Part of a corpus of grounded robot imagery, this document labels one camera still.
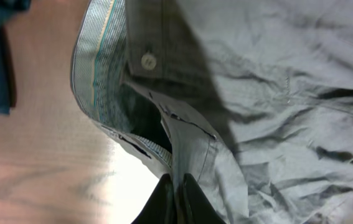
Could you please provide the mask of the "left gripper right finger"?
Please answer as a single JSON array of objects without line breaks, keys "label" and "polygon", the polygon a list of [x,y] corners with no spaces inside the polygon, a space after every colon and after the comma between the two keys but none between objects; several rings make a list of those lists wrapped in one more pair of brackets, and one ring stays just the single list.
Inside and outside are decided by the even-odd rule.
[{"label": "left gripper right finger", "polygon": [[181,192],[181,207],[187,224],[225,224],[193,175],[184,175]]}]

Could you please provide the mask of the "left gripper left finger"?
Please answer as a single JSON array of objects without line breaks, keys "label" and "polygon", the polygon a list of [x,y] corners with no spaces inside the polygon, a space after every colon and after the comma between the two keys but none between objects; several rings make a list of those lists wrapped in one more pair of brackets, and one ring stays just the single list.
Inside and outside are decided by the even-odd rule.
[{"label": "left gripper left finger", "polygon": [[132,224],[175,224],[174,190],[169,174],[164,174]]}]

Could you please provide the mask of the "grey shorts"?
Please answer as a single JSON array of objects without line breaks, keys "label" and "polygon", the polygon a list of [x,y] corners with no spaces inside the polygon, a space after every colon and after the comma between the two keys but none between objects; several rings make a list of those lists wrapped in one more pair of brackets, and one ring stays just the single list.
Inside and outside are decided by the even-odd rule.
[{"label": "grey shorts", "polygon": [[177,203],[190,174],[226,223],[353,213],[353,0],[92,0],[70,81]]}]

